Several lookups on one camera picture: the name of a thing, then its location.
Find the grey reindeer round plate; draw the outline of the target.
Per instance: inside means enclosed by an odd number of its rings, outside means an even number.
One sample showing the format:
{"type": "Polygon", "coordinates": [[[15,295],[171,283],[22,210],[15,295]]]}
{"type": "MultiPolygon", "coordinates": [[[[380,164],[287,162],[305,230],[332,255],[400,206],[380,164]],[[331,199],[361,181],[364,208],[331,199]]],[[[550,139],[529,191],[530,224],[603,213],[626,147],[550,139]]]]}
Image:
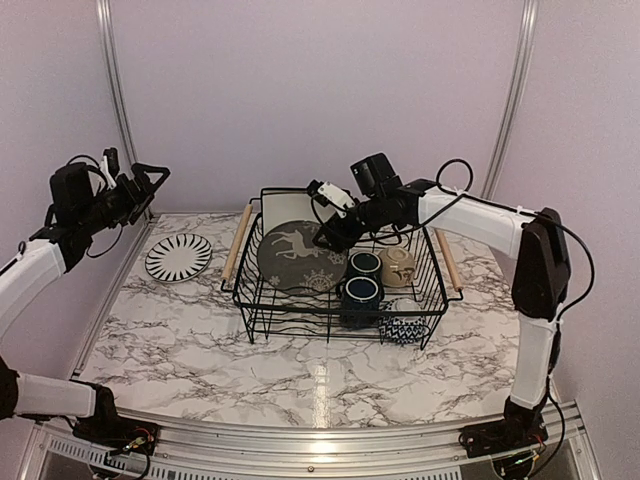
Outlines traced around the grey reindeer round plate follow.
{"type": "Polygon", "coordinates": [[[290,295],[317,295],[333,289],[347,272],[347,256],[313,243],[320,225],[295,220],[274,227],[260,241],[261,275],[290,295]]]}

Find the white square plate black rim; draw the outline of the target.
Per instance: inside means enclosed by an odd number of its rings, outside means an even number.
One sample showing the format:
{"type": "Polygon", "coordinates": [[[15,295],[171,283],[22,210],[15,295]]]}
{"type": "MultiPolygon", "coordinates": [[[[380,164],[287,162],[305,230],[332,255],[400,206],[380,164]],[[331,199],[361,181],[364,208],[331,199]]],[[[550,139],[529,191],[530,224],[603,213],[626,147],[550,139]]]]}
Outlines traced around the white square plate black rim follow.
{"type": "Polygon", "coordinates": [[[290,221],[315,221],[311,198],[306,192],[274,190],[261,195],[263,232],[290,221]]]}

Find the black white striped round plate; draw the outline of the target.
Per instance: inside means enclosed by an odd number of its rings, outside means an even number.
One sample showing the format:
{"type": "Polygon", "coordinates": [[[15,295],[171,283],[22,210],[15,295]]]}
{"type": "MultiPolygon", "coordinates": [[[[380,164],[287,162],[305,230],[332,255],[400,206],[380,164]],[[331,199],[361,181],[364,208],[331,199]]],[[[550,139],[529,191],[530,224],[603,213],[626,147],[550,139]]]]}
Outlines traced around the black white striped round plate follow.
{"type": "Polygon", "coordinates": [[[147,253],[144,268],[154,280],[175,284],[204,272],[212,260],[211,243],[203,236],[179,233],[163,238],[147,253]]]}

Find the floral square plate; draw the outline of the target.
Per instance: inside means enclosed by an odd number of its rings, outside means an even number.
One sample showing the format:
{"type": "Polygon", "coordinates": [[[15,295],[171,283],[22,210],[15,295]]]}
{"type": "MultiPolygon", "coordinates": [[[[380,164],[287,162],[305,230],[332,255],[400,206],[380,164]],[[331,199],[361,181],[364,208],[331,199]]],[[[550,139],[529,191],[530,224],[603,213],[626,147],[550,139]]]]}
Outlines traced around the floral square plate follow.
{"type": "Polygon", "coordinates": [[[308,197],[307,189],[304,187],[264,187],[260,191],[261,196],[290,194],[304,195],[308,197]]]}

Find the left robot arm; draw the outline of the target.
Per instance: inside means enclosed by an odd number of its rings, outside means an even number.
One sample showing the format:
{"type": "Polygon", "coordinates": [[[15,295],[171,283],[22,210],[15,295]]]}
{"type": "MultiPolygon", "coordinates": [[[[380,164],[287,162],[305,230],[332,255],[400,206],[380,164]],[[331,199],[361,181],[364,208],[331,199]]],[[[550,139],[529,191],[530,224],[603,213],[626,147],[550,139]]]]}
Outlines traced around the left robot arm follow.
{"type": "MultiPolygon", "coordinates": [[[[50,178],[52,203],[44,225],[20,243],[1,269],[1,330],[7,332],[22,311],[50,284],[87,255],[96,234],[133,225],[168,179],[166,167],[135,163],[120,172],[117,160],[101,164],[80,155],[50,178]]],[[[1,417],[77,418],[76,429],[106,445],[125,438],[126,421],[104,386],[21,373],[1,366],[1,417]]]]}

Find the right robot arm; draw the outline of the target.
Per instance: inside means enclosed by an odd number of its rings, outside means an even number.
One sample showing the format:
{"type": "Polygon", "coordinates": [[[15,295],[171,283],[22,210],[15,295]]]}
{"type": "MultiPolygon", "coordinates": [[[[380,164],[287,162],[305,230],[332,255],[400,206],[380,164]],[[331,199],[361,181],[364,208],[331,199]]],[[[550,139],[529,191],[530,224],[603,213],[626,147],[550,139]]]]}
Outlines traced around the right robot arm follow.
{"type": "Polygon", "coordinates": [[[574,303],[567,299],[571,264],[566,239],[572,232],[558,212],[509,207],[455,190],[439,179],[403,182],[387,156],[378,153],[352,164],[364,200],[329,182],[311,181],[312,205],[335,212],[322,222],[314,242],[341,252],[368,233],[392,225],[427,225],[485,244],[515,260],[511,296],[519,319],[515,380],[495,438],[515,448],[540,422],[550,399],[551,374],[561,345],[561,321],[574,303]]]}

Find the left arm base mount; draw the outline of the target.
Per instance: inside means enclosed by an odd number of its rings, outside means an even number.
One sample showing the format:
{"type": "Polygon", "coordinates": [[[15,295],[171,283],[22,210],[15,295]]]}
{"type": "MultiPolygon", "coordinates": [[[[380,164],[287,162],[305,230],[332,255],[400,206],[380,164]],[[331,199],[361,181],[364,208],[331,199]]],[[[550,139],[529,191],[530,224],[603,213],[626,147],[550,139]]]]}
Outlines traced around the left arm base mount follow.
{"type": "Polygon", "coordinates": [[[153,422],[117,417],[77,419],[71,423],[76,438],[104,447],[91,454],[94,479],[146,479],[151,471],[160,426],[153,422]]]}

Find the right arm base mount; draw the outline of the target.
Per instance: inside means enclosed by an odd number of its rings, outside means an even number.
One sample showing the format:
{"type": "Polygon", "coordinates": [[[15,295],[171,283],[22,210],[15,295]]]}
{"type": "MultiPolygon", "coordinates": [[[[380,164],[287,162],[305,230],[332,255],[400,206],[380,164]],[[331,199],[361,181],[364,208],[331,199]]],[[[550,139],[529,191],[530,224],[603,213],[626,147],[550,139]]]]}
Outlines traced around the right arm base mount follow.
{"type": "Polygon", "coordinates": [[[509,433],[507,421],[497,420],[462,428],[459,444],[468,458],[490,456],[499,479],[528,479],[545,452],[548,433],[543,421],[527,433],[509,433]]]}

